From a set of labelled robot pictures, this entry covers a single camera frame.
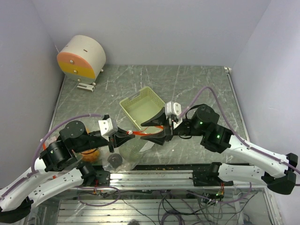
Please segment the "green netted toy melon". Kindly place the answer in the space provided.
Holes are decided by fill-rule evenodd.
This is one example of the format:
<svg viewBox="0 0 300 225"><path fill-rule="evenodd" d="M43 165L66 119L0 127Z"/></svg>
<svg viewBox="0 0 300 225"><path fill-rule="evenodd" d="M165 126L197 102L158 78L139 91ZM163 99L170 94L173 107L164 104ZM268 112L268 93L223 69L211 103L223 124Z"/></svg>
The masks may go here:
<svg viewBox="0 0 300 225"><path fill-rule="evenodd" d="M128 162L136 162L142 157L140 153L144 142L140 139L132 139L119 147L120 155Z"/></svg>

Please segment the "spare clear zip bag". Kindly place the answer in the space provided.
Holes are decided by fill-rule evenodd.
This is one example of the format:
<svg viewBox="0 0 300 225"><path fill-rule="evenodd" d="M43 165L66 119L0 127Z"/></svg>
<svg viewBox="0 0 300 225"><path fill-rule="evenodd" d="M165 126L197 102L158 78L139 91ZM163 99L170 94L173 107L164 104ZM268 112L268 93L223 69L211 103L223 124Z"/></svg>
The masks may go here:
<svg viewBox="0 0 300 225"><path fill-rule="evenodd" d="M155 134L162 131L162 126L146 127L141 131L135 131L135 138L124 143L114 150L114 153L103 151L102 167L110 173L133 170L144 155L153 148L154 143L141 140L142 136Z"/></svg>

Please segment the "dark toy plum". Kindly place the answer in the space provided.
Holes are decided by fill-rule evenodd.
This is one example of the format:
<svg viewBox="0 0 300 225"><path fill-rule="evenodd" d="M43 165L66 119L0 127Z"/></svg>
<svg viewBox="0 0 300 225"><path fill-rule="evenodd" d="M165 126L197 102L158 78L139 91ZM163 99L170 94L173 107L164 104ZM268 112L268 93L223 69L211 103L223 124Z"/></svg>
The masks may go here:
<svg viewBox="0 0 300 225"><path fill-rule="evenodd" d="M112 166L112 168L116 169L123 163L123 158L118 153L113 153L107 158L108 163Z"/></svg>

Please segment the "orange toy pineapple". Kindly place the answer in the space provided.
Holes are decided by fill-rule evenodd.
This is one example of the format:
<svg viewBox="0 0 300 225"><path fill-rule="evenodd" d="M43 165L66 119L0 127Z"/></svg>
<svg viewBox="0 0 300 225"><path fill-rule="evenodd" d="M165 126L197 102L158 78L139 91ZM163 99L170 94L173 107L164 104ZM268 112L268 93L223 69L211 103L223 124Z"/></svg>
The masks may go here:
<svg viewBox="0 0 300 225"><path fill-rule="evenodd" d="M81 156L83 161L94 163L99 160L100 150L99 148L86 150L81 152Z"/></svg>

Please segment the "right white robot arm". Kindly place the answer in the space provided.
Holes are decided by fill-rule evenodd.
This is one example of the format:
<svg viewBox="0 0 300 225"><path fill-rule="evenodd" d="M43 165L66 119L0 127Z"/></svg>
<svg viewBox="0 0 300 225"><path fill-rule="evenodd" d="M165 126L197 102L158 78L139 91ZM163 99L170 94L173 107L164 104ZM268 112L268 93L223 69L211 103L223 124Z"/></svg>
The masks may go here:
<svg viewBox="0 0 300 225"><path fill-rule="evenodd" d="M164 145L174 136L185 139L200 136L200 145L206 150L229 154L247 162L245 165L211 163L206 175L211 185L243 181L264 185L277 194L291 194L296 187L297 155L277 154L240 138L230 129L219 125L219 114L206 104L196 105L193 109L192 118L182 119L179 118L181 105L167 103L155 116L141 123L142 127L161 127L162 130L142 139Z"/></svg>

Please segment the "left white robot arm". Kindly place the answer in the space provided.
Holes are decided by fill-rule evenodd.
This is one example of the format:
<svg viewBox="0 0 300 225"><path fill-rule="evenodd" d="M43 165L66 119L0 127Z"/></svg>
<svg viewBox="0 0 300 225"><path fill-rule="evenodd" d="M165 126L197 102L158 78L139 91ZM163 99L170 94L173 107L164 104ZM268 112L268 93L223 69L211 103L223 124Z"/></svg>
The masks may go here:
<svg viewBox="0 0 300 225"><path fill-rule="evenodd" d="M77 162L75 153L107 146L110 152L133 139L132 132L119 128L108 115L100 129L88 132L77 117L50 130L37 147L28 170L0 191L0 221L13 224L30 214L47 199L76 186L91 186L97 172L90 162L82 162L64 175L53 176Z"/></svg>

